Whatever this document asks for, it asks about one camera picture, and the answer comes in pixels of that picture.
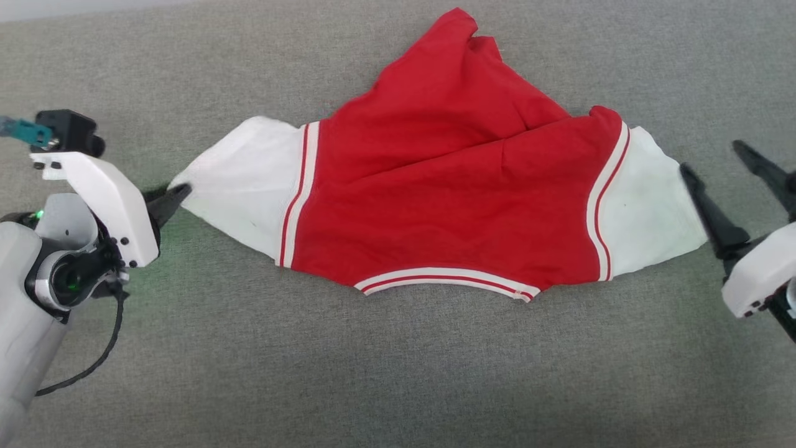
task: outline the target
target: white plastic part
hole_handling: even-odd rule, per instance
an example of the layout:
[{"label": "white plastic part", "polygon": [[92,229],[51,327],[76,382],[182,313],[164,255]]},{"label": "white plastic part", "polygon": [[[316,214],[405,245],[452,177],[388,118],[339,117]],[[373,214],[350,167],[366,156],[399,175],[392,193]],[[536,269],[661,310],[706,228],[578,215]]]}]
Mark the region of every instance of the white plastic part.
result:
[{"label": "white plastic part", "polygon": [[755,302],[767,297],[796,277],[796,222],[776,230],[741,258],[724,283],[724,303],[736,317],[755,312]]},{"label": "white plastic part", "polygon": [[[158,243],[139,189],[112,164],[82,152],[31,153],[46,168],[44,179],[66,180],[88,208],[119,241],[127,266],[144,267],[158,257]],[[59,169],[52,168],[60,164]]]},{"label": "white plastic part", "polygon": [[0,447],[25,422],[68,331],[25,293],[25,276],[40,249],[41,239],[31,229],[0,222]]},{"label": "white plastic part", "polygon": [[40,237],[58,241],[67,250],[88,250],[96,243],[100,230],[79,195],[50,195],[43,211],[36,224],[36,234]]}]

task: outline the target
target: white sleeve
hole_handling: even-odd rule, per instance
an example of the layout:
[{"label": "white sleeve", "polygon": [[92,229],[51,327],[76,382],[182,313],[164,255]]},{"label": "white sleeve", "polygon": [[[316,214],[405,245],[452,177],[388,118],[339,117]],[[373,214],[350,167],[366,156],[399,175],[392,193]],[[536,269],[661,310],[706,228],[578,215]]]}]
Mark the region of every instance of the white sleeve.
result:
[{"label": "white sleeve", "polygon": [[255,116],[200,154],[170,186],[189,183],[184,208],[276,259],[299,187],[303,142],[302,128]]},{"label": "white sleeve", "polygon": [[643,128],[630,130],[624,160],[599,206],[599,231],[612,277],[688,253],[708,240],[680,164]]}]

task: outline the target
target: black cable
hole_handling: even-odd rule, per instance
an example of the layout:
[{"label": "black cable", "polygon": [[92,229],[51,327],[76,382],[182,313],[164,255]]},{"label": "black cable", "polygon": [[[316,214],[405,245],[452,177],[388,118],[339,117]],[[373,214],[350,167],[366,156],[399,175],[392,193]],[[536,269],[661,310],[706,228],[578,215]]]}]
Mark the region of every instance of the black cable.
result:
[{"label": "black cable", "polygon": [[111,334],[111,340],[108,341],[107,347],[105,348],[105,351],[103,352],[102,356],[100,356],[99,359],[94,364],[92,364],[91,367],[73,376],[72,378],[39,390],[38,392],[36,392],[37,397],[51,394],[54,391],[57,391],[58,389],[63,389],[64,387],[72,386],[74,383],[77,383],[81,379],[89,376],[99,366],[101,366],[102,363],[105,362],[107,356],[111,354],[111,350],[113,350],[113,347],[116,345],[116,340],[119,338],[119,330],[122,328],[122,314],[124,313],[124,300],[127,299],[127,294],[119,293],[115,295],[115,298],[116,298],[116,323],[113,326],[113,334]]}]

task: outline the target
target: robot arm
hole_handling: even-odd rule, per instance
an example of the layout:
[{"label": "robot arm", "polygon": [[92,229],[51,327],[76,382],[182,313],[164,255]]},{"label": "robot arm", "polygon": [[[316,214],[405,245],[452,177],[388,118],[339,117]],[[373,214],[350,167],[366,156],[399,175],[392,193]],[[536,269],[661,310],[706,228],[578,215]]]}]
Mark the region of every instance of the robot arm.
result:
[{"label": "robot arm", "polygon": [[787,174],[740,140],[732,146],[785,208],[790,224],[750,241],[747,231],[733,224],[705,194],[704,184],[689,167],[683,165],[681,174],[713,251],[724,263],[724,303],[738,318],[770,311],[796,342],[796,173]]},{"label": "robot arm", "polygon": [[24,422],[72,310],[112,295],[119,302],[114,337],[84,374],[104,360],[121,324],[129,269],[158,257],[160,228],[190,192],[179,186],[146,203],[121,171],[97,158],[104,142],[95,129],[69,110],[39,112],[35,124],[0,117],[0,136],[30,144],[44,179],[66,180],[76,192],[51,195],[40,212],[0,220],[0,447]]}]

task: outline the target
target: gray table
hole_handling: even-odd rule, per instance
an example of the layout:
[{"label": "gray table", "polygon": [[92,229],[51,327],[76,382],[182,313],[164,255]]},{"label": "gray table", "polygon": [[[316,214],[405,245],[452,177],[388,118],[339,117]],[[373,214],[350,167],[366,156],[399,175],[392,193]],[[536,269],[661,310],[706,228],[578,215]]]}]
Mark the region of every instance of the gray table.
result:
[{"label": "gray table", "polygon": [[[8,23],[0,112],[91,116],[107,160],[154,187],[249,116],[327,116],[453,6],[570,112],[644,126],[753,234],[784,224],[729,143],[796,168],[790,0],[210,2]],[[3,210],[66,188],[28,166],[0,143]],[[796,349],[769,316],[732,318],[707,247],[525,305],[432,285],[365,298],[184,211],[163,241],[111,358],[37,399],[15,448],[796,444]],[[47,383],[94,361],[113,314],[84,310]]]}]

